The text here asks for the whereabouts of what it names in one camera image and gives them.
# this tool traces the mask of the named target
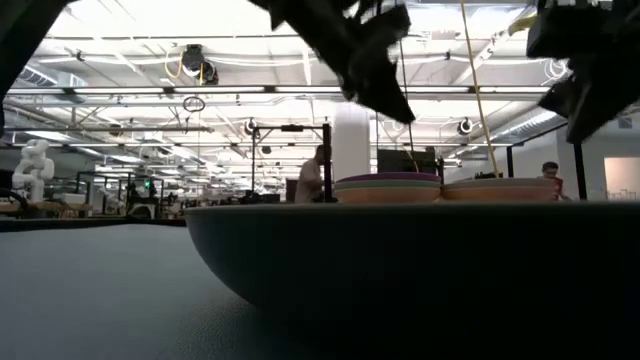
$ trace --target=humanoid robot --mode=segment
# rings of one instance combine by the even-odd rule
[[[13,172],[13,188],[18,194],[27,197],[25,184],[29,185],[28,199],[31,202],[43,200],[44,182],[53,178],[54,163],[45,154],[48,148],[49,142],[46,140],[29,140],[27,146],[22,148],[22,160]]]

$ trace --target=white pillar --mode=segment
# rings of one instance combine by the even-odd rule
[[[333,179],[371,172],[369,111],[354,103],[336,106],[333,122]]]

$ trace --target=rope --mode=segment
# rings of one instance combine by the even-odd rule
[[[500,171],[498,171],[498,163],[496,162],[496,156],[493,153],[493,147],[491,146],[491,136],[489,135],[489,127],[487,127],[487,122],[484,118],[484,112],[482,111],[482,101],[480,99],[480,91],[478,87],[478,76],[476,74],[476,67],[473,63],[473,51],[471,50],[471,40],[469,39],[469,27],[467,26],[467,12],[465,10],[464,0],[460,0],[460,8],[462,10],[462,22],[464,23],[464,35],[467,40],[466,42],[467,42],[467,51],[469,53],[469,65],[471,65],[471,75],[473,76],[473,87],[476,93],[476,101],[478,102],[478,112],[480,114],[480,122],[482,123],[482,130],[484,131],[484,137],[487,142],[487,147],[489,149],[489,156],[491,157],[493,171],[497,177]]]
[[[394,1],[394,5],[398,6],[398,0]],[[404,49],[402,47],[402,39],[400,39],[400,61],[402,62],[402,81],[403,81],[403,85],[404,85],[404,97],[405,99],[407,99],[407,103],[409,103],[409,89],[407,86],[407,70],[406,70],[406,66],[404,63]],[[407,126],[409,127],[409,145],[411,146],[411,152],[409,152],[409,157],[411,158],[411,161],[413,161],[413,165],[416,169],[416,172],[420,172],[420,168],[418,167],[418,163],[415,161],[415,152],[414,152],[414,148],[413,148],[413,130],[411,129],[411,123],[407,124]]]

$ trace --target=table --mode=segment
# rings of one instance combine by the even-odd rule
[[[91,204],[60,204],[55,202],[38,202],[32,203],[29,202],[30,206],[36,207],[38,210],[43,211],[51,211],[51,212],[83,212],[83,211],[91,211],[93,206]],[[6,213],[15,213],[20,210],[20,204],[18,202],[13,203],[3,203],[0,204],[0,214]]]
[[[2,233],[0,289],[1,359],[342,358],[227,289],[186,228]]]

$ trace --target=man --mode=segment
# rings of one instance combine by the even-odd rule
[[[566,196],[563,192],[562,185],[563,180],[558,175],[558,164],[553,161],[548,161],[542,164],[542,177],[545,179],[553,180],[556,184],[555,191],[553,193],[553,200],[565,200],[571,201],[571,198]]]
[[[316,148],[313,159],[305,161],[300,169],[296,186],[296,204],[311,203],[313,198],[322,191],[324,182],[320,176],[320,166],[324,165],[324,161],[324,146],[320,145]]]

